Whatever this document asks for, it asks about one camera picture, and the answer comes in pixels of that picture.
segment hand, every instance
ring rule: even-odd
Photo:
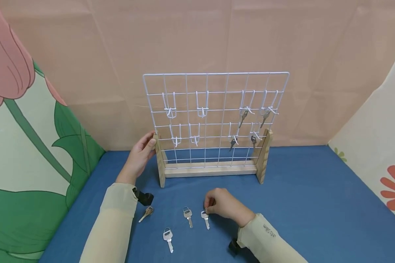
[[[153,148],[157,141],[153,138],[154,133],[154,131],[148,132],[133,146],[123,169],[116,179],[116,183],[135,185],[136,178],[142,174],[148,160],[155,155]]]
[[[209,191],[205,196],[203,206],[207,214],[217,214],[233,219],[239,227],[244,227],[256,216],[225,188],[215,188]]]

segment wooden upright post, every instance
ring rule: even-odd
[[[272,130],[265,129],[263,134],[265,137],[262,141],[259,142],[259,149],[255,149],[252,154],[252,157],[257,157],[257,161],[255,161],[256,165],[256,176],[260,184],[262,184],[265,180],[266,174],[266,164],[268,163],[268,155],[269,155],[269,147],[272,142]]]
[[[161,144],[159,144],[159,136],[158,134],[154,134],[154,139],[156,139],[157,143],[155,144],[155,152],[157,155],[157,164],[158,164],[158,174],[159,174],[159,186],[164,188],[165,186],[165,164],[167,160],[167,155],[163,150],[161,150]]]

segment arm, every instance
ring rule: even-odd
[[[123,263],[126,260],[137,198],[136,178],[155,154],[154,132],[147,133],[131,150],[116,182],[107,189],[98,217],[89,233],[80,262]]]
[[[238,224],[237,244],[247,247],[262,263],[307,262],[284,241],[275,228],[261,215],[253,213],[224,188],[215,188],[205,197],[205,211],[230,218]]]
[[[237,244],[250,249],[262,263],[307,263],[261,214],[238,230]]]

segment green stem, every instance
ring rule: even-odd
[[[83,157],[85,158],[85,164],[86,164],[86,172],[89,176],[91,174],[91,168],[89,165],[89,155],[88,155],[88,145],[87,145],[87,141],[86,141],[86,133],[85,133],[84,127],[82,127],[81,124],[79,124],[79,126],[80,126],[80,137],[81,137],[82,145],[83,145]]]
[[[20,111],[19,106],[16,104],[15,100],[12,99],[4,99],[4,103],[7,108],[11,112],[12,116],[15,118],[15,121],[19,124],[20,128],[23,132],[28,136],[30,141],[34,144],[37,150],[44,156],[45,160],[53,166],[54,169],[67,181],[70,183],[70,174],[64,169],[64,167],[56,160],[54,155],[50,152],[50,150],[45,146],[42,142],[38,134],[35,132],[34,128],[28,122],[28,120],[23,116],[22,111]]]

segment key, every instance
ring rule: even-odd
[[[162,234],[162,238],[164,238],[165,241],[169,244],[170,252],[173,253],[173,245],[171,244],[171,240],[173,238],[173,233],[171,232],[171,229],[168,227],[164,229],[164,233]]]
[[[249,113],[249,111],[248,110],[245,110],[244,111],[244,113],[243,113],[243,115],[241,116],[241,122],[240,122],[240,125],[239,125],[239,129],[240,129],[240,127],[241,127],[241,125],[243,124],[243,121],[244,121],[244,119],[247,117],[247,114]]]
[[[189,225],[190,228],[193,228],[193,223],[192,223],[192,211],[186,206],[183,208],[183,215],[184,218],[187,218],[187,220],[189,221]]]
[[[206,229],[209,230],[209,215],[208,215],[205,211],[202,211],[202,212],[200,213],[200,216],[201,216],[203,219],[205,219]]]
[[[263,124],[265,123],[265,120],[269,117],[269,114],[271,113],[271,110],[266,110],[265,109],[265,114],[263,114],[263,121],[262,124],[260,125],[260,127],[262,128]]]
[[[152,206],[146,208],[145,214],[144,214],[144,216],[142,216],[142,218],[139,220],[139,222],[142,222],[142,220],[143,220],[145,217],[152,215],[153,212],[154,212],[154,208],[153,208]]]
[[[233,148],[234,144],[236,144],[236,140],[233,138],[231,140],[231,147],[230,147],[230,150],[228,152],[231,152],[231,149]]]
[[[255,136],[251,136],[250,137],[250,139],[251,139],[251,143],[253,143],[253,151],[255,151],[255,145],[256,145],[256,138],[255,138]]]

